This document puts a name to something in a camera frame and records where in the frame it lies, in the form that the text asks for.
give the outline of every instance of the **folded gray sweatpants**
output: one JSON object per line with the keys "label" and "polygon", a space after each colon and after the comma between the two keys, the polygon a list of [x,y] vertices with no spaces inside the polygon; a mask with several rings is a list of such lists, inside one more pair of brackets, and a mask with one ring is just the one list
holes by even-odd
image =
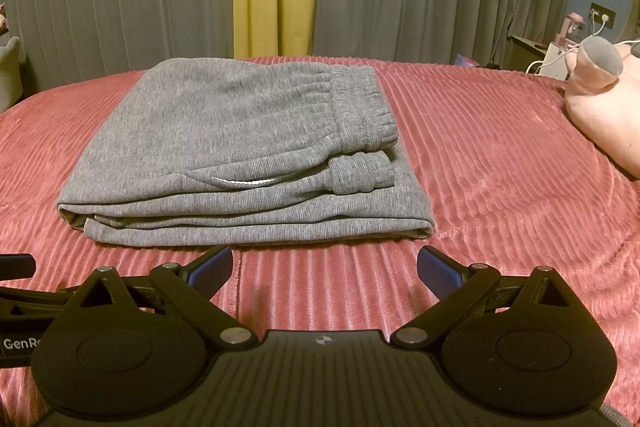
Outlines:
{"label": "folded gray sweatpants", "polygon": [[58,210],[137,247],[433,232],[375,71],[318,62],[162,62],[98,129]]}

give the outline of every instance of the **metal screw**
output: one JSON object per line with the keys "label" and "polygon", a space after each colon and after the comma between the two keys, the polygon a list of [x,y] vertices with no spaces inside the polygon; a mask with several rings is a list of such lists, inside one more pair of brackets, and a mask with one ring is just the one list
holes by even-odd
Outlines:
{"label": "metal screw", "polygon": [[246,328],[226,328],[220,338],[227,344],[242,344],[251,339],[251,331]]}
{"label": "metal screw", "polygon": [[405,344],[418,344],[427,339],[429,335],[420,328],[402,328],[396,333],[396,338]]}

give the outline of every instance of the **logo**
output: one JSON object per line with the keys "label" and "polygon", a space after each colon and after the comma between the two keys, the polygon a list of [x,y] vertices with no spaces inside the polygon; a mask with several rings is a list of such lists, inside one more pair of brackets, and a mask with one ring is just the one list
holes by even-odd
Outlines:
{"label": "logo", "polygon": [[7,349],[7,350],[33,349],[33,347],[36,347],[39,343],[40,343],[40,340],[34,337],[28,337],[21,341],[5,339],[4,341],[2,341],[2,347],[4,347],[4,349]]}
{"label": "logo", "polygon": [[326,335],[321,335],[320,337],[316,338],[316,343],[320,344],[321,346],[328,346],[333,341],[334,340],[331,337],[328,337]]}

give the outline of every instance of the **bed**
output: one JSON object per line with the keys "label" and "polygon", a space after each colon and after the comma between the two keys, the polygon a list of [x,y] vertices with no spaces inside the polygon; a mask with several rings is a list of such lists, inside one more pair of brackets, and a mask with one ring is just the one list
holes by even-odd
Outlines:
{"label": "bed", "polygon": [[[262,58],[260,63],[290,60]],[[606,402],[640,425],[640,184],[562,113],[562,82],[523,73],[305,58],[373,66],[398,120],[438,228],[428,243],[463,264],[510,275],[558,269],[618,354]],[[199,251],[96,245],[56,213],[65,179],[93,133],[136,83],[132,72],[36,94],[0,115],[0,252],[30,252],[38,269],[12,285],[53,291],[110,264],[139,275]],[[425,241],[348,241],[235,248],[214,297],[258,333],[269,328],[391,331],[436,299],[419,282]],[[2,423],[46,411],[29,371],[0,371]]]}

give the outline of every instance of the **blue gripper pad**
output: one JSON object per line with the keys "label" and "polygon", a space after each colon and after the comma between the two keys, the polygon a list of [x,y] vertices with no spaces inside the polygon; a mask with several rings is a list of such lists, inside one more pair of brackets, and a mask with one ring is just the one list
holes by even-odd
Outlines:
{"label": "blue gripper pad", "polygon": [[231,277],[234,256],[229,247],[204,254],[180,270],[180,277],[206,299],[211,299]]}
{"label": "blue gripper pad", "polygon": [[418,277],[433,294],[443,300],[464,283],[463,275],[453,266],[423,247],[418,252]]}

